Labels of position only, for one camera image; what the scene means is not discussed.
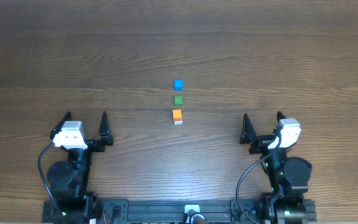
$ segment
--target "toy block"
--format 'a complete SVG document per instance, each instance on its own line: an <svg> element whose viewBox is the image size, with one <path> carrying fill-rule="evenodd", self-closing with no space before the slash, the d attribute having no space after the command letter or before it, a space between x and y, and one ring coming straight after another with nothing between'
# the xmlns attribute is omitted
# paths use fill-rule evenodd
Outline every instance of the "toy block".
<svg viewBox="0 0 358 224"><path fill-rule="evenodd" d="M183 106L183 97L182 96L175 96L175 100L173 102L175 106Z"/></svg>
<svg viewBox="0 0 358 224"><path fill-rule="evenodd" d="M173 82L173 88L175 90L182 90L183 89L183 80L175 80Z"/></svg>
<svg viewBox="0 0 358 224"><path fill-rule="evenodd" d="M172 114L173 114L173 122L175 124L182 124L183 123L183 120L182 120L182 117L181 117L181 110L173 110Z"/></svg>

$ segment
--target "green cube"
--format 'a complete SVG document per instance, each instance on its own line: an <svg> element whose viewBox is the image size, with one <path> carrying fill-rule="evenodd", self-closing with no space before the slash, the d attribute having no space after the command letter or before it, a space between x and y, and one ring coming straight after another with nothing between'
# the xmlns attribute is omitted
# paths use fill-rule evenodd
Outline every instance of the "green cube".
<svg viewBox="0 0 358 224"><path fill-rule="evenodd" d="M175 102L173 103L175 106L183 106L183 97L175 96Z"/></svg>

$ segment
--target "orange cube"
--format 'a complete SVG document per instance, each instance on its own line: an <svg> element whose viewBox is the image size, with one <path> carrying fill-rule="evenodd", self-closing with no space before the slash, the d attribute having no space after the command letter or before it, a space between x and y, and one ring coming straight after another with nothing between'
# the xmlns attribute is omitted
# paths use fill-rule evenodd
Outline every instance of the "orange cube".
<svg viewBox="0 0 358 224"><path fill-rule="evenodd" d="M181 117L181 110L173 110L172 114L173 114L173 122L175 124L182 124L183 123L183 120L182 120L182 117Z"/></svg>

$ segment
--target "blue cube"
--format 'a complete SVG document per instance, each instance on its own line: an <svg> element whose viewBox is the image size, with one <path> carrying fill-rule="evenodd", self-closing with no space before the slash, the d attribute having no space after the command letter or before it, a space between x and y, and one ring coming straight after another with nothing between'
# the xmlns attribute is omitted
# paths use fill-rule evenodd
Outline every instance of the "blue cube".
<svg viewBox="0 0 358 224"><path fill-rule="evenodd" d="M173 82L173 88L175 90L182 90L183 89L183 80L175 80Z"/></svg>

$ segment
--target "wood grain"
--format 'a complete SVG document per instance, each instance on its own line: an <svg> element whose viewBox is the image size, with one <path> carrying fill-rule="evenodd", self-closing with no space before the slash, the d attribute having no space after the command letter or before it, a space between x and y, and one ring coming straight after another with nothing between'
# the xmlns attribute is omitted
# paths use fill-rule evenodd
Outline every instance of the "wood grain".
<svg viewBox="0 0 358 224"><path fill-rule="evenodd" d="M238 144L242 115L267 134L282 110L319 221L358 221L358 0L0 0L0 222L40 221L36 160L68 110L89 138L108 112L115 144L89 189L130 200L234 198L259 158ZM260 169L243 184L270 188Z"/></svg>

